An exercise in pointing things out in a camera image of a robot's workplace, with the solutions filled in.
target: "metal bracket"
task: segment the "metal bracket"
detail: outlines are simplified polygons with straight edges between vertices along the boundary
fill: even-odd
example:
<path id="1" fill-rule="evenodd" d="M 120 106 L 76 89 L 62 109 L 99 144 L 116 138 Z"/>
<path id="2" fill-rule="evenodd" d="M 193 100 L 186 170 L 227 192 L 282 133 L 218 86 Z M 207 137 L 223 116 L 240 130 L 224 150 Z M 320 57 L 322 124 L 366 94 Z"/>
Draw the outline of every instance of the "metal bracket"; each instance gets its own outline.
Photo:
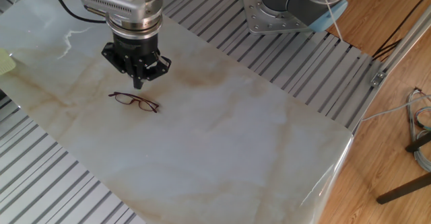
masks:
<path id="1" fill-rule="evenodd" d="M 251 34 L 267 35 L 290 32 L 311 32 L 311 29 L 284 11 L 273 11 L 263 4 L 262 0 L 242 0 Z"/>
<path id="2" fill-rule="evenodd" d="M 371 87 L 380 87 L 382 82 L 386 79 L 387 74 L 383 71 L 379 71 L 371 80 Z"/>
<path id="3" fill-rule="evenodd" d="M 392 52 L 390 57 L 380 66 L 377 74 L 372 78 L 370 82 L 371 86 L 378 87 L 381 84 L 380 74 L 383 74 L 383 79 L 398 65 L 398 63 L 404 59 L 407 53 L 413 48 L 416 42 L 425 34 L 425 32 L 431 28 L 431 5 L 422 14 L 419 20 L 414 24 L 410 31 L 401 40 L 395 50 Z"/>

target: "wooden floor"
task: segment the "wooden floor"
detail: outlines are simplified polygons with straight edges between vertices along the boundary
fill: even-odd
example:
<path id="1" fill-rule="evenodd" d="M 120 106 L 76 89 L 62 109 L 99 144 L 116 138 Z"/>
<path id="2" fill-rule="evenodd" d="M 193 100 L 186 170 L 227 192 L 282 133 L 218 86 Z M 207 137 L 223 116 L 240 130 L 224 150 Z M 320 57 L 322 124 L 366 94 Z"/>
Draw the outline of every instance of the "wooden floor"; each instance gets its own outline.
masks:
<path id="1" fill-rule="evenodd" d="M 337 20 L 346 42 L 373 55 L 404 20 L 419 0 L 347 0 L 345 13 Z M 425 0 L 392 39 L 402 38 L 422 15 L 431 0 Z M 329 32 L 337 35 L 334 26 Z"/>
<path id="2" fill-rule="evenodd" d="M 388 5 L 383 5 L 388 0 L 365 1 L 363 5 L 359 5 L 361 10 L 358 13 L 364 13 L 366 17 L 362 20 L 357 17 L 358 24 L 354 18 L 342 18 L 340 27 L 345 39 L 372 54 L 409 12 L 407 7 L 413 7 L 418 0 L 389 1 L 392 3 Z M 424 1 L 412 20 L 397 34 L 398 38 L 411 28 L 429 4 L 431 0 Z M 390 29 L 386 28 L 387 24 L 392 25 Z M 431 94 L 430 75 L 431 30 L 428 30 L 389 75 L 366 116 L 404 104 L 415 86 L 422 88 L 424 93 Z M 425 105 L 431 103 L 423 101 L 413 108 Z M 426 173 L 413 155 L 404 150 L 409 143 L 407 110 L 363 122 L 320 224 L 431 223 L 431 186 L 385 205 L 379 205 L 375 201 L 378 195 Z M 424 147 L 424 153 L 431 157 L 431 144 Z"/>

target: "white cable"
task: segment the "white cable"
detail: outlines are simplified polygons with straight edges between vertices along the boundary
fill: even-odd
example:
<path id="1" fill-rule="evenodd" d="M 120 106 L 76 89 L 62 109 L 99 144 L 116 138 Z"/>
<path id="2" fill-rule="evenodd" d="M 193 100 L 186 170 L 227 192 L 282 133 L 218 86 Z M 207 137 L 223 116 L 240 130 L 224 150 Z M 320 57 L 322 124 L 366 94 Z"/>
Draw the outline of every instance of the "white cable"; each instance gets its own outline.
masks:
<path id="1" fill-rule="evenodd" d="M 337 25 L 337 22 L 335 21 L 334 14 L 332 14 L 331 6 L 329 6 L 329 2 L 328 2 L 328 0 L 325 0 L 325 2 L 326 2 L 326 5 L 328 6 L 329 13 L 331 14 L 331 18 L 332 18 L 332 20 L 333 20 L 333 22 L 334 22 L 335 29 L 337 29 L 339 39 L 341 40 L 341 42 L 344 42 L 344 40 L 343 40 L 343 36 L 341 35 L 341 32 L 339 31 L 339 28 L 338 28 L 338 25 Z"/>
<path id="2" fill-rule="evenodd" d="M 415 94 L 420 93 L 419 90 L 415 89 L 409 96 L 407 103 L 413 102 L 411 99 L 413 99 Z M 415 140 L 419 139 L 424 135 L 424 133 L 428 133 L 427 130 L 421 131 L 419 134 L 416 135 L 415 133 L 415 121 L 413 117 L 413 112 L 411 111 L 411 105 L 407 106 L 407 113 L 409 114 L 409 121 L 410 121 L 410 135 L 411 135 L 411 141 L 414 142 Z M 417 151 L 413 153 L 415 156 L 416 161 L 418 162 L 419 166 L 421 166 L 424 170 L 427 172 L 431 172 L 431 161 L 428 160 L 424 154 L 422 153 L 421 149 L 419 148 Z"/>
<path id="3" fill-rule="evenodd" d="M 415 100 L 412 100 L 412 101 L 410 101 L 410 102 L 408 102 L 408 103 L 405 103 L 405 104 L 404 104 L 404 105 L 402 105 L 402 106 L 398 106 L 398 107 L 396 107 L 396 108 L 393 108 L 393 109 L 390 109 L 390 110 L 387 110 L 387 111 L 384 111 L 384 112 L 380 112 L 380 113 L 377 113 L 377 114 L 375 114 L 375 115 L 372 115 L 372 116 L 370 116 L 370 117 L 368 117 L 368 118 L 362 119 L 362 121 L 370 120 L 371 118 L 374 118 L 374 117 L 376 117 L 376 116 L 380 116 L 380 115 L 383 115 L 383 114 L 387 114 L 387 113 L 390 113 L 390 112 L 394 112 L 394 111 L 396 111 L 396 110 L 402 109 L 402 108 L 404 108 L 404 107 L 406 107 L 406 106 L 411 105 L 412 103 L 414 103 L 414 102 L 416 102 L 416 101 L 419 101 L 419 100 L 422 100 L 422 99 L 425 99 L 425 98 L 431 98 L 431 95 L 427 95 L 427 96 L 419 97 L 418 99 L 415 99 Z"/>

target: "brown stain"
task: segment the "brown stain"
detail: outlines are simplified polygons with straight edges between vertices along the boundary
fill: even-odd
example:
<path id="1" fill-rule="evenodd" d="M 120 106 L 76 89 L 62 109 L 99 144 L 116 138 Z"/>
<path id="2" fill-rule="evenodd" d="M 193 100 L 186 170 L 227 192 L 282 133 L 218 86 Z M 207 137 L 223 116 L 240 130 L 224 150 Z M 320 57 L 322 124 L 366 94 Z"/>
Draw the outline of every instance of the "brown stain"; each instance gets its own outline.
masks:
<path id="1" fill-rule="evenodd" d="M 270 84 L 262 77 L 254 77 L 253 88 L 250 92 L 252 97 L 260 98 L 268 92 Z"/>
<path id="2" fill-rule="evenodd" d="M 215 186 L 211 192 L 182 194 L 161 201 L 155 198 L 142 200 L 123 199 L 123 201 L 145 221 L 159 224 L 201 224 L 219 223 L 223 217 L 208 215 L 211 207 L 220 196 L 253 193 L 253 200 L 257 200 L 263 191 L 262 186 L 250 182 L 224 182 Z"/>
<path id="3" fill-rule="evenodd" d="M 179 67 L 175 67 L 173 77 L 182 84 L 189 87 L 215 87 L 222 84 L 229 75 L 228 70 L 232 67 L 226 59 L 211 57 L 214 55 L 214 48 L 204 47 L 194 51 L 189 59 L 182 58 Z M 190 64 L 189 61 L 202 61 L 209 59 L 208 62 Z"/>
<path id="4" fill-rule="evenodd" d="M 49 48 L 48 51 L 39 51 L 34 49 L 22 48 L 16 50 L 14 55 L 19 54 L 28 54 L 34 55 L 33 59 L 35 62 L 42 61 L 46 58 L 47 55 L 56 55 L 61 54 L 64 48 L 53 47 Z M 46 119 L 45 121 L 38 122 L 41 127 L 46 130 L 49 134 L 51 134 L 54 138 L 59 139 L 70 126 L 76 121 L 77 117 L 82 111 L 82 106 L 91 103 L 94 99 L 92 97 L 95 94 L 95 89 L 99 87 L 88 87 L 86 84 L 92 81 L 92 73 L 101 70 L 99 64 L 97 63 L 100 59 L 95 59 L 91 57 L 85 57 L 82 54 L 75 54 L 74 57 L 77 57 L 79 61 L 88 62 L 87 67 L 80 73 L 77 79 L 72 83 L 63 83 L 55 77 L 51 77 L 52 75 L 47 75 L 44 71 L 40 71 L 38 67 L 27 66 L 25 63 L 13 58 L 17 63 L 17 67 L 7 74 L 8 77 L 13 77 L 18 80 L 20 83 L 25 85 L 26 91 L 31 93 L 35 93 L 36 97 L 38 97 L 38 104 L 34 104 L 24 110 L 29 114 L 30 117 L 35 115 L 38 112 L 38 109 L 41 107 L 46 107 L 47 105 L 51 105 L 53 112 L 51 113 L 51 117 Z M 56 84 L 55 88 L 63 89 L 64 92 L 59 94 L 58 92 L 47 91 L 44 88 L 45 84 Z M 61 132 L 52 132 L 51 126 L 56 127 L 56 122 L 66 122 L 65 127 L 63 127 Z"/>
<path id="5" fill-rule="evenodd" d="M 239 101 L 240 101 L 240 96 L 236 94 L 236 92 L 234 92 L 233 94 L 230 94 L 230 96 L 227 99 L 227 103 L 222 108 L 223 110 L 222 113 L 216 120 L 214 120 L 214 122 L 211 124 L 208 130 L 212 130 L 216 128 L 219 124 L 223 123 L 224 121 L 231 119 L 234 116 L 234 110 L 237 103 L 239 103 Z"/>
<path id="6" fill-rule="evenodd" d="M 292 131 L 291 122 L 288 120 L 291 115 L 292 107 L 289 107 L 289 100 L 286 101 L 285 114 L 286 122 L 279 124 L 277 128 L 277 146 L 275 152 L 277 157 L 271 166 L 271 171 L 267 176 L 265 190 L 262 194 L 261 203 L 257 209 L 255 215 L 254 224 L 264 224 L 267 223 L 268 218 L 273 214 L 272 206 L 279 202 L 277 200 L 276 191 L 280 189 L 280 184 L 284 183 L 283 176 L 280 174 L 285 165 L 285 150 L 288 144 L 289 135 Z M 274 223 L 284 223 L 284 220 L 279 220 Z"/>

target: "wire bundle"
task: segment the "wire bundle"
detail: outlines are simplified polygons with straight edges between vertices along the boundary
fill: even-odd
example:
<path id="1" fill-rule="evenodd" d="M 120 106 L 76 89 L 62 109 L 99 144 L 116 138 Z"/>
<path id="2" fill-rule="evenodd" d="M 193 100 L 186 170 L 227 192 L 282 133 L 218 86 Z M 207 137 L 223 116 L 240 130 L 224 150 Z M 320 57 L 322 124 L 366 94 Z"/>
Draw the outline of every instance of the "wire bundle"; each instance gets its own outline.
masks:
<path id="1" fill-rule="evenodd" d="M 408 97 L 407 103 L 412 103 L 413 97 L 415 94 L 422 94 L 425 95 L 424 93 L 422 93 L 420 90 L 415 89 L 410 96 Z M 407 105 L 407 113 L 409 114 L 409 122 L 410 122 L 410 135 L 411 135 L 411 141 L 414 142 L 417 139 L 419 139 L 420 137 L 422 137 L 423 135 L 425 135 L 426 133 L 428 133 L 429 131 L 431 131 L 431 128 L 429 128 L 428 126 L 424 126 L 422 124 L 422 126 L 420 124 L 418 124 L 418 126 L 421 126 L 423 129 L 423 131 L 421 131 L 420 133 L 416 134 L 415 132 L 415 122 L 418 123 L 418 116 L 425 111 L 430 111 L 431 107 L 425 107 L 422 108 L 420 110 L 418 110 L 414 115 L 413 112 L 411 111 L 411 104 Z M 415 151 L 413 153 L 413 155 L 415 156 L 416 161 L 418 162 L 418 164 L 427 172 L 431 172 L 431 161 L 428 160 L 424 154 L 422 153 L 421 149 L 419 148 L 417 151 Z"/>

